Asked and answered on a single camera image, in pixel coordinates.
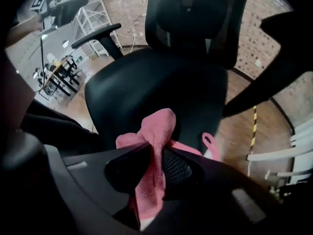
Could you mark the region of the pink cloth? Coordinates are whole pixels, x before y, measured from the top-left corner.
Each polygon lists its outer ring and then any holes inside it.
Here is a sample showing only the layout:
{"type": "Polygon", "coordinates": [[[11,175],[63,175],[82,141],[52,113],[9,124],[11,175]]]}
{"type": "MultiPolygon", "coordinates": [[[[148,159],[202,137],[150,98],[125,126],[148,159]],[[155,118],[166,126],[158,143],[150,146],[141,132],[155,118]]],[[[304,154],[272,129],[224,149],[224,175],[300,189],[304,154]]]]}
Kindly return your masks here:
{"type": "Polygon", "coordinates": [[[135,188],[140,229],[144,230],[154,220],[163,207],[165,195],[165,175],[162,171],[162,149],[169,145],[196,155],[201,152],[171,139],[176,126],[176,115],[169,109],[161,109],[142,120],[137,133],[126,133],[117,137],[116,148],[147,142],[152,148],[152,158],[148,169],[135,188]]]}

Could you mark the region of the white metal shelf rack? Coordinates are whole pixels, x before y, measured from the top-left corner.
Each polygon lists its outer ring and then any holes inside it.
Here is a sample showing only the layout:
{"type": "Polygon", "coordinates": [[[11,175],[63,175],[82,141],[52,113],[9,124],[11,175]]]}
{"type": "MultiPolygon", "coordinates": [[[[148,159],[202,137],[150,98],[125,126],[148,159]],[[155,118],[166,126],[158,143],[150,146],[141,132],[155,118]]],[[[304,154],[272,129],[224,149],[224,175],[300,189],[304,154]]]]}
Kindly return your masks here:
{"type": "MultiPolygon", "coordinates": [[[[80,8],[73,22],[74,40],[78,40],[100,28],[112,25],[103,0],[89,0],[87,5],[80,8]]],[[[122,49],[122,45],[115,30],[110,33],[110,36],[117,47],[122,49]]],[[[106,55],[109,57],[109,53],[98,41],[89,41],[89,46],[98,56],[106,55]]]]}

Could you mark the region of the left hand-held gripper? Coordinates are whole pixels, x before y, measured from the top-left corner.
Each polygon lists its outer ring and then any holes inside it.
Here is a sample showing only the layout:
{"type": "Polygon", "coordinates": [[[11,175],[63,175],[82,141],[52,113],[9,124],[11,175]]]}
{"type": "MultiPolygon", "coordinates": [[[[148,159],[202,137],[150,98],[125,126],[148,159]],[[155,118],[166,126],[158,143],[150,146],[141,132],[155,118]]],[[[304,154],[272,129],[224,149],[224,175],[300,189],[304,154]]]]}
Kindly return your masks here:
{"type": "Polygon", "coordinates": [[[89,0],[33,0],[30,11],[41,16],[43,27],[41,35],[48,35],[58,26],[71,23],[80,8],[88,2],[89,0]],[[62,6],[57,9],[56,16],[52,16],[54,6],[62,6]]]}

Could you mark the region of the person's left forearm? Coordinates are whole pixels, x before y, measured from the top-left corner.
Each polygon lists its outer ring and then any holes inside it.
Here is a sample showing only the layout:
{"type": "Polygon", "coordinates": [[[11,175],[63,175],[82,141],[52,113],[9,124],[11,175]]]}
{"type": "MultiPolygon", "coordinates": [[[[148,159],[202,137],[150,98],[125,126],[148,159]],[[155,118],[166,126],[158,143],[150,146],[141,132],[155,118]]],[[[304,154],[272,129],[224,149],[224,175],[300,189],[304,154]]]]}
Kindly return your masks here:
{"type": "Polygon", "coordinates": [[[12,27],[8,34],[5,41],[5,48],[8,48],[21,39],[23,39],[25,36],[29,35],[32,32],[35,31],[42,31],[43,25],[42,25],[42,16],[40,14],[12,27]]]}

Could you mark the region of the round wooden table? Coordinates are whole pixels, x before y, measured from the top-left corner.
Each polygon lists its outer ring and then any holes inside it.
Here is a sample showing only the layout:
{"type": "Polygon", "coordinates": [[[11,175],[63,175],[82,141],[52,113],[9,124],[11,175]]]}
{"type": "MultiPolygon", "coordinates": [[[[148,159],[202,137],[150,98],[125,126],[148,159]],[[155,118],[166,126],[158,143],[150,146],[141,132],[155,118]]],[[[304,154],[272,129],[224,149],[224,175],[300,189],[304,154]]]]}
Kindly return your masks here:
{"type": "Polygon", "coordinates": [[[53,65],[45,64],[40,72],[41,77],[38,78],[41,86],[38,92],[43,90],[47,95],[52,95],[56,90],[60,90],[67,96],[71,96],[70,91],[77,93],[73,83],[80,83],[75,79],[72,69],[77,69],[72,56],[67,56],[62,62],[55,61],[53,65]]]}

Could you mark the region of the black mesh chair backrest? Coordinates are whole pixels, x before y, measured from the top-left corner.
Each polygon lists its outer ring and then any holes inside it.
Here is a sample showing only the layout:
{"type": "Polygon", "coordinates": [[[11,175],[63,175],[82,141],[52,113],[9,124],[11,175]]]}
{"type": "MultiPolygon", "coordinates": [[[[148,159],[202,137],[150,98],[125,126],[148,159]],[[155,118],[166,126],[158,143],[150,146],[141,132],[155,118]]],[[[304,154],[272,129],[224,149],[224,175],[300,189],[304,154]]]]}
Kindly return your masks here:
{"type": "Polygon", "coordinates": [[[145,39],[153,49],[196,56],[227,70],[237,62],[247,0],[148,0],[145,39]]]}

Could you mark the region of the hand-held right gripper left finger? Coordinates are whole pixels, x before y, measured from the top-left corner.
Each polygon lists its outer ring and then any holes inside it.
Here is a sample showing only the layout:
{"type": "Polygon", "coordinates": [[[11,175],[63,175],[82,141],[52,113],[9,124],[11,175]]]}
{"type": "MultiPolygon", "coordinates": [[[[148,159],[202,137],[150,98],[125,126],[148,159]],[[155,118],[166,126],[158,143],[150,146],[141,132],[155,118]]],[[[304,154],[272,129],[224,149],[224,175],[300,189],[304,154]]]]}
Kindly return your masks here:
{"type": "Polygon", "coordinates": [[[147,142],[64,158],[45,149],[70,231],[140,230],[135,188],[151,159],[147,142]]]}

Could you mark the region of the black office chair seat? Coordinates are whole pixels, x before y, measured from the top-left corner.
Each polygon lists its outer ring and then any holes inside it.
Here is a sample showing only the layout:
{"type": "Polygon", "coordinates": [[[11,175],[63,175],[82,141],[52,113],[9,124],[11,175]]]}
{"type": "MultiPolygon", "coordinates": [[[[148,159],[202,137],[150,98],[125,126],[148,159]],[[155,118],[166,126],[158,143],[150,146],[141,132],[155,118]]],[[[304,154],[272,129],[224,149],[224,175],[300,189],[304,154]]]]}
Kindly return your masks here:
{"type": "Polygon", "coordinates": [[[172,139],[204,153],[202,134],[218,129],[227,77],[226,69],[203,59],[145,48],[92,76],[85,99],[106,150],[119,135],[137,132],[145,117],[169,108],[177,119],[172,139]]]}

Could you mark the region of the yellow black striped tape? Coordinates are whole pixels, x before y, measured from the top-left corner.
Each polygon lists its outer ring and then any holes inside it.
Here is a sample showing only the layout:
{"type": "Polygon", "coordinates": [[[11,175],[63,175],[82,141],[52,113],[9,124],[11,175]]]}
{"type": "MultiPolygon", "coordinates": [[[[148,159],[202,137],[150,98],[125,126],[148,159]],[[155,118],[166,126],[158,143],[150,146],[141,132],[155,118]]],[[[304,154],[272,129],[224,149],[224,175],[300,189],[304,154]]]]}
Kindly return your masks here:
{"type": "Polygon", "coordinates": [[[253,107],[254,110],[254,115],[253,115],[253,119],[254,119],[254,125],[253,125],[253,133],[252,133],[252,140],[250,143],[250,153],[253,153],[253,147],[255,144],[255,139],[256,139],[256,129],[257,129],[257,110],[256,110],[256,106],[253,107]]]}

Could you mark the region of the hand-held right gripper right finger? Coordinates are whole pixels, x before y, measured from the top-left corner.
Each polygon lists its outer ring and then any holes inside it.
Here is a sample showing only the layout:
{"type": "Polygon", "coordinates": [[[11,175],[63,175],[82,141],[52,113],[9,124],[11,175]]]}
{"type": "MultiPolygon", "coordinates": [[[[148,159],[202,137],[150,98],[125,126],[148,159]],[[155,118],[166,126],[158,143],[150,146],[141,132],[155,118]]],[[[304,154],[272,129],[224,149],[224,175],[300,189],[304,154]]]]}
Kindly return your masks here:
{"type": "Polygon", "coordinates": [[[260,185],[222,162],[165,148],[162,169],[166,190],[156,232],[243,232],[279,206],[260,185]]]}

